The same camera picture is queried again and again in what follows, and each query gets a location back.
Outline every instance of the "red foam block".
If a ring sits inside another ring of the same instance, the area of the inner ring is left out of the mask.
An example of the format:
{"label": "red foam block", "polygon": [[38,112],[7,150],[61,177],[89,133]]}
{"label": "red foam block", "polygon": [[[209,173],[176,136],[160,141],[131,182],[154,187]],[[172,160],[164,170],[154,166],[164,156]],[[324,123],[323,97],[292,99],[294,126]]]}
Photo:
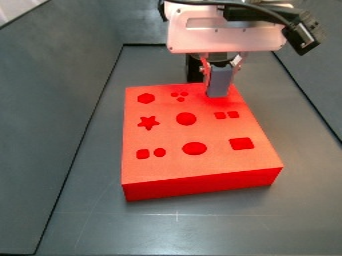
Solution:
{"label": "red foam block", "polygon": [[244,98],[204,83],[126,90],[122,186],[129,201],[272,185],[284,164]]}

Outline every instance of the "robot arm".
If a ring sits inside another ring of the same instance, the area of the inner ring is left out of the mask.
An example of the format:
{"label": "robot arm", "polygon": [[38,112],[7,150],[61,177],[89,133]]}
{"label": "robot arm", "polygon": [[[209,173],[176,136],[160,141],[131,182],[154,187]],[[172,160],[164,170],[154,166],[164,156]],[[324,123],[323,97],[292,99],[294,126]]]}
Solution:
{"label": "robot arm", "polygon": [[162,17],[170,21],[168,48],[172,53],[189,54],[190,65],[194,59],[201,60],[209,97],[228,95],[248,52],[277,51],[289,40],[304,55],[321,44],[325,34],[320,23],[290,2],[160,1]]}

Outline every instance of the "star-shaped hole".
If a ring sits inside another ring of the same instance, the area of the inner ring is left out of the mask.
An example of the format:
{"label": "star-shaped hole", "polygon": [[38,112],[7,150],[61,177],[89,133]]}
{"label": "star-shaped hole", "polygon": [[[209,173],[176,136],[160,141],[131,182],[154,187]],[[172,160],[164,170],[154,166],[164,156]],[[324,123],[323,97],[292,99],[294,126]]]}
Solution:
{"label": "star-shaped hole", "polygon": [[145,127],[148,131],[153,129],[156,125],[161,123],[156,121],[156,116],[152,117],[141,117],[142,122],[138,124],[140,127]]}

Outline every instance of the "gray table surface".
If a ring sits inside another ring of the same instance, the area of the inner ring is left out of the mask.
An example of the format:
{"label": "gray table surface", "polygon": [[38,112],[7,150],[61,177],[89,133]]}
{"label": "gray table surface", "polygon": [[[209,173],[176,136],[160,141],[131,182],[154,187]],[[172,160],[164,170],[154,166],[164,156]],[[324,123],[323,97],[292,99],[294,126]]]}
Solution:
{"label": "gray table surface", "polygon": [[272,53],[237,86],[286,166],[274,185],[126,202],[125,88],[182,82],[185,56],[125,48],[38,254],[342,254],[341,144]]}

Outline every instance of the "black cable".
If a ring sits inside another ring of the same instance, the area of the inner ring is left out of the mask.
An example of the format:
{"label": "black cable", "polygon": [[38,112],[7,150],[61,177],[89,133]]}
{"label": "black cable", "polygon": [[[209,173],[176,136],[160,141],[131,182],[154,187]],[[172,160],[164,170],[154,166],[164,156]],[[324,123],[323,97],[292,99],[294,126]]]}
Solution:
{"label": "black cable", "polygon": [[289,20],[286,20],[278,13],[254,4],[237,3],[230,0],[213,0],[213,1],[212,0],[208,0],[208,1],[206,0],[166,0],[166,1],[177,4],[186,4],[186,5],[225,5],[229,7],[252,9],[257,12],[261,12],[274,17],[274,19],[280,22],[280,24],[285,25],[290,29],[294,29],[294,24]]}

